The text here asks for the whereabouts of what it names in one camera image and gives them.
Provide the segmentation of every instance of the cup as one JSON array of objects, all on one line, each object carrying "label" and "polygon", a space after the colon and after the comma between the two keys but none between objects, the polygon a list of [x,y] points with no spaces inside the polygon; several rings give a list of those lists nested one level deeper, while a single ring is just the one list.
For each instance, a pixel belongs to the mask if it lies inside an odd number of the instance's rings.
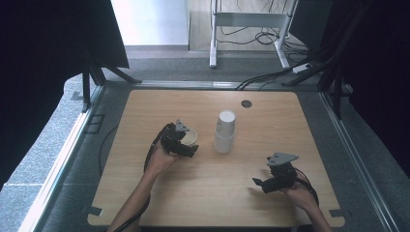
[{"label": "cup", "polygon": [[231,137],[235,134],[236,115],[232,110],[225,109],[220,112],[218,118],[216,133],[221,137]]},{"label": "cup", "polygon": [[194,146],[196,139],[198,138],[198,134],[194,129],[190,129],[186,131],[185,136],[181,139],[181,143],[187,146]]},{"label": "cup", "polygon": [[233,142],[235,140],[235,131],[229,137],[223,137],[218,134],[217,129],[215,129],[215,150],[219,153],[228,153],[233,148]]}]

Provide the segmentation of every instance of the wooden table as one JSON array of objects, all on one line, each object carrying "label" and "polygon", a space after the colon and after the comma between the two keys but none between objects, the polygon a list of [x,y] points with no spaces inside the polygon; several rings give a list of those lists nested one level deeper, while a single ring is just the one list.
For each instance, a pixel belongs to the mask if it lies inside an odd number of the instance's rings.
[{"label": "wooden table", "polygon": [[[244,100],[252,106],[241,105]],[[219,113],[236,113],[233,150],[214,149]],[[308,128],[298,98],[293,93],[244,91],[134,90],[124,110],[93,207],[93,225],[109,224],[137,185],[149,146],[167,123],[181,119],[198,133],[199,149],[158,178],[151,204],[141,225],[153,226],[273,226],[307,223],[305,213],[280,192],[265,194],[252,177],[271,178],[266,158],[274,152],[298,155],[292,164],[309,177],[317,190],[328,222],[339,205]]]}]

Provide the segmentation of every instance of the metal stand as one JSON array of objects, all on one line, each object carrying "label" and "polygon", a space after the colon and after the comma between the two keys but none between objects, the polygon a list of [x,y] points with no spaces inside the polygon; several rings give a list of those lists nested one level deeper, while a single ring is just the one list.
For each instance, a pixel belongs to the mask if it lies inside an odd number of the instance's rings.
[{"label": "metal stand", "polygon": [[295,11],[297,0],[291,0],[287,14],[251,14],[251,13],[219,13],[218,0],[214,2],[212,12],[212,39],[210,49],[210,67],[217,66],[217,27],[268,27],[280,28],[279,40],[275,42],[275,49],[284,69],[289,69],[289,63],[283,53],[282,46],[290,27],[290,21]]},{"label": "metal stand", "polygon": [[121,78],[125,79],[129,83],[141,83],[142,80],[135,79],[126,73],[120,71],[115,67],[111,67],[107,65],[101,59],[94,59],[91,57],[90,53],[88,52],[87,47],[83,44],[82,45],[83,56],[85,59],[85,64],[82,72],[82,87],[83,87],[83,107],[82,112],[86,112],[91,106],[91,96],[90,96],[90,74],[93,78],[94,83],[98,86],[103,86],[106,83],[105,75],[103,74],[103,70],[101,67],[106,67],[113,73],[117,74]]}]

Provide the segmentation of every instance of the metal frame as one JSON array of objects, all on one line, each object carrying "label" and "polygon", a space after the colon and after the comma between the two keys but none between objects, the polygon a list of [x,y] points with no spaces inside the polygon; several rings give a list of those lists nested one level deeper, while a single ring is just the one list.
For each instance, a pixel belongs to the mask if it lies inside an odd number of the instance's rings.
[{"label": "metal frame", "polygon": [[[114,85],[130,86],[129,83],[111,83]],[[143,81],[140,84],[133,84],[132,87],[136,89],[192,89],[192,90],[234,90],[240,83],[239,82],[214,82],[214,81]],[[249,90],[259,90],[262,86],[261,83],[253,83],[248,86]],[[97,86],[92,96],[91,107],[84,113],[81,113],[74,124],[74,127],[69,135],[69,138],[65,142],[59,156],[57,157],[54,165],[52,166],[42,188],[40,189],[33,205],[31,206],[28,214],[22,222],[18,231],[34,231],[41,217],[44,214],[45,208],[49,202],[52,193],[62,177],[62,174],[66,168],[66,165],[74,152],[75,146],[80,138],[82,131],[84,130],[90,116],[97,109],[99,100],[102,97],[105,86]],[[267,86],[264,90],[267,91],[317,91],[314,86],[299,87],[285,87],[280,84]],[[346,149],[349,158],[361,180],[364,188],[367,192],[370,202],[373,204],[376,214],[379,216],[381,223],[386,231],[399,231],[395,220],[391,214],[391,211],[381,195],[379,189],[375,185],[373,179],[368,173],[366,166],[364,165],[360,154],[355,148],[346,128],[341,120],[338,119],[332,109],[332,101],[328,95],[323,92],[319,92],[319,96],[325,104],[325,107],[329,113],[329,116],[340,136],[341,142]]]},{"label": "metal frame", "polygon": [[278,58],[284,69],[289,69],[289,63],[282,50],[283,42],[290,27],[297,0],[291,0],[287,14],[252,14],[252,13],[219,13],[218,0],[214,2],[212,11],[212,39],[209,66],[217,66],[217,27],[269,27],[281,28],[279,40],[274,42]]},{"label": "metal frame", "polygon": [[385,231],[399,231],[395,220],[393,219],[389,206],[380,193],[380,190],[374,183],[373,178],[371,178],[371,175],[368,173],[367,168],[355,147],[355,144],[353,143],[349,133],[347,132],[347,129],[344,127],[343,122],[339,120],[339,117],[334,113],[332,100],[327,94],[323,92],[319,92],[319,94],[329,113],[329,117],[331,118],[335,129],[337,130],[340,140],[344,148],[346,149],[347,155],[350,158],[352,165],[355,168],[356,173],[358,174],[358,177],[364,186],[368,199],[372,203],[374,211],[379,216],[379,219]]},{"label": "metal frame", "polygon": [[48,205],[51,195],[55,191],[66,165],[74,152],[75,146],[82,134],[82,131],[87,125],[88,119],[97,108],[96,102],[100,99],[103,88],[103,86],[96,87],[93,92],[93,96],[91,97],[91,101],[94,103],[90,104],[90,107],[78,116],[66,142],[63,145],[63,148],[45,178],[42,188],[40,188],[33,205],[30,207],[30,210],[28,211],[24,221],[21,223],[18,231],[27,232],[34,231],[36,229]]}]

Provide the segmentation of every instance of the human hand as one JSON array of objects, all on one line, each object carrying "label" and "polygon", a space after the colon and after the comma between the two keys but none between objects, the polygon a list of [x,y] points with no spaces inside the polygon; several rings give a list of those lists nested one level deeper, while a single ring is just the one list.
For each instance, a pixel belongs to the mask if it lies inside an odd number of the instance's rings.
[{"label": "human hand", "polygon": [[161,143],[157,142],[157,144],[154,147],[152,156],[148,162],[148,166],[145,170],[145,173],[150,173],[157,177],[179,158],[179,155],[174,155],[172,153],[168,154],[163,149]]},{"label": "human hand", "polygon": [[[299,173],[299,171],[297,171],[297,173],[299,179],[306,182],[308,181],[305,176]],[[301,183],[295,182],[293,187],[282,188],[279,191],[283,192],[287,197],[289,197],[289,199],[295,206],[301,208],[304,211],[316,209],[319,207],[311,192]]]}]

